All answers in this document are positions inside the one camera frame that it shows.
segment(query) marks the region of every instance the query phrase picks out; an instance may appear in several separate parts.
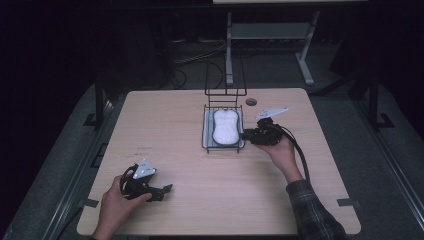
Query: white stand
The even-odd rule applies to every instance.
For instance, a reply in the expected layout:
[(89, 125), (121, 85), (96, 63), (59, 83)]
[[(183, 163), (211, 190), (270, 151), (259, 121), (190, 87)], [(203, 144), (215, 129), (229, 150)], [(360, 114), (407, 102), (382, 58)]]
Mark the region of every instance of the white stand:
[(308, 23), (232, 23), (231, 13), (228, 13), (227, 55), (225, 61), (227, 85), (231, 86), (234, 82), (231, 62), (232, 39), (304, 39), (305, 45), (301, 52), (296, 53), (296, 60), (306, 85), (314, 85), (314, 80), (305, 59), (315, 32), (319, 13), (319, 11), (315, 11), (311, 21)]

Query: right hand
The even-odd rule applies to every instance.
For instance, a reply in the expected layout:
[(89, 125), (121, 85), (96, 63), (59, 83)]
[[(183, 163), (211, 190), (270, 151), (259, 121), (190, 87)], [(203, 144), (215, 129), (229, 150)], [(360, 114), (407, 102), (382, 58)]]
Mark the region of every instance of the right hand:
[(272, 162), (284, 174), (288, 183), (303, 179), (296, 164), (293, 143), (283, 136), (279, 143), (274, 146), (255, 145), (265, 151)]

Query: cable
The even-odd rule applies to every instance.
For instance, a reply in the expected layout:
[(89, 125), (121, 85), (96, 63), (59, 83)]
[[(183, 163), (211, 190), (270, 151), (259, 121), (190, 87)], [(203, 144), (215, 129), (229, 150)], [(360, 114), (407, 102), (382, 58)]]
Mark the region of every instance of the cable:
[(174, 86), (174, 90), (179, 90), (179, 89), (183, 88), (184, 85), (187, 83), (187, 74), (183, 70), (180, 70), (180, 69), (175, 69), (175, 71), (181, 73), (184, 77), (183, 83), (181, 83), (181, 84), (175, 76), (171, 77), (171, 84)]
[(305, 155), (303, 154), (303, 151), (300, 148), (299, 144), (297, 143), (293, 133), (290, 132), (290, 130), (288, 130), (287, 128), (281, 127), (280, 125), (261, 124), (261, 126), (266, 126), (266, 127), (276, 129), (277, 131), (281, 132), (284, 136), (286, 136), (290, 140), (290, 142), (292, 142), (293, 146), (296, 148), (296, 151), (299, 153), (300, 160), (301, 160), (302, 165), (303, 165), (303, 171), (305, 173), (305, 179), (306, 179), (306, 181), (308, 181), (310, 183), (311, 178), (309, 176), (308, 164), (306, 163)]
[[(236, 53), (237, 48), (240, 49), (242, 52)], [(232, 53), (232, 56), (234, 58), (241, 58), (241, 59), (256, 57), (256, 56), (264, 54), (264, 52), (265, 52), (265, 50), (259, 50), (258, 47), (253, 46), (252, 44), (249, 44), (249, 43), (237, 44), (236, 46), (234, 46), (233, 51), (234, 52)]]
[(193, 61), (196, 61), (196, 60), (204, 59), (204, 58), (213, 56), (214, 54), (217, 54), (217, 53), (225, 50), (225, 46), (226, 46), (226, 44), (223, 44), (220, 47), (218, 47), (217, 49), (214, 49), (214, 50), (209, 51), (207, 53), (203, 53), (203, 54), (200, 54), (200, 55), (197, 55), (197, 56), (194, 56), (194, 57), (191, 57), (191, 58), (183, 59), (183, 60), (175, 60), (174, 63), (182, 64), (182, 63), (188, 63), (188, 62), (193, 62)]

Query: left hand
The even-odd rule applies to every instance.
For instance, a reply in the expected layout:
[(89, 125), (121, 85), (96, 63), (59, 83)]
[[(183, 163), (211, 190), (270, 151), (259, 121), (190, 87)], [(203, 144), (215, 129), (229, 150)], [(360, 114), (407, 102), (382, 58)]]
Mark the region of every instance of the left hand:
[(111, 239), (134, 209), (152, 197), (146, 193), (132, 200), (124, 198), (119, 189), (120, 179), (121, 176), (115, 177), (110, 189), (103, 194), (99, 222), (92, 235), (95, 239)]

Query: black tape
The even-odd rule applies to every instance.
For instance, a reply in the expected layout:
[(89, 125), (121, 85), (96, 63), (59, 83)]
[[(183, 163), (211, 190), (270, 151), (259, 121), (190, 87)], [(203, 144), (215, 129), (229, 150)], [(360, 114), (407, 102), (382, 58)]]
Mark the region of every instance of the black tape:
[(81, 200), (78, 203), (78, 206), (79, 207), (85, 207), (85, 206), (87, 206), (87, 207), (96, 208), (98, 204), (99, 204), (99, 201), (92, 200), (92, 199), (85, 199), (85, 200)]
[(350, 198), (337, 199), (337, 203), (339, 204), (339, 207), (346, 207), (346, 206), (353, 206), (356, 208), (362, 207), (358, 201), (353, 201)]

